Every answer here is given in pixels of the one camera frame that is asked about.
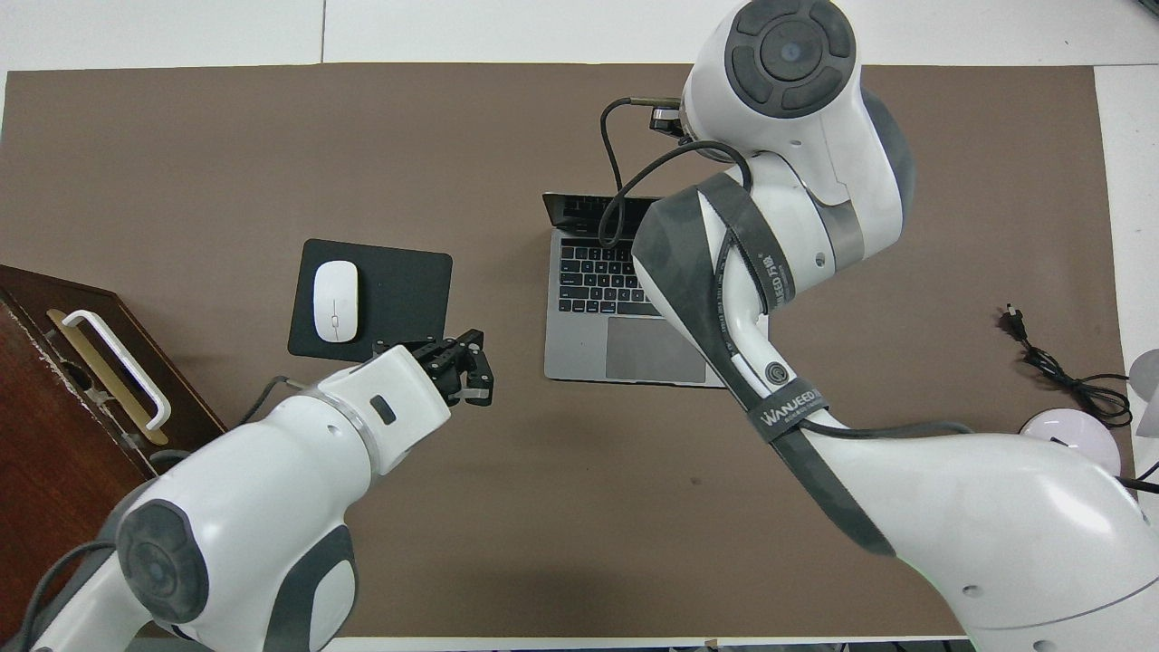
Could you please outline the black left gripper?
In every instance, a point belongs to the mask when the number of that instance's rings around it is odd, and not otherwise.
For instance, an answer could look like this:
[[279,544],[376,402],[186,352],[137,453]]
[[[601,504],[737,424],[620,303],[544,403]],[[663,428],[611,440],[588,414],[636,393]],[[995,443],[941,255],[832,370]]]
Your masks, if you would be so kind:
[[417,360],[427,378],[444,400],[464,400],[469,405],[493,405],[495,376],[484,358],[484,332],[464,331],[460,337],[443,340],[374,340],[373,354],[381,356],[392,347],[406,347]]

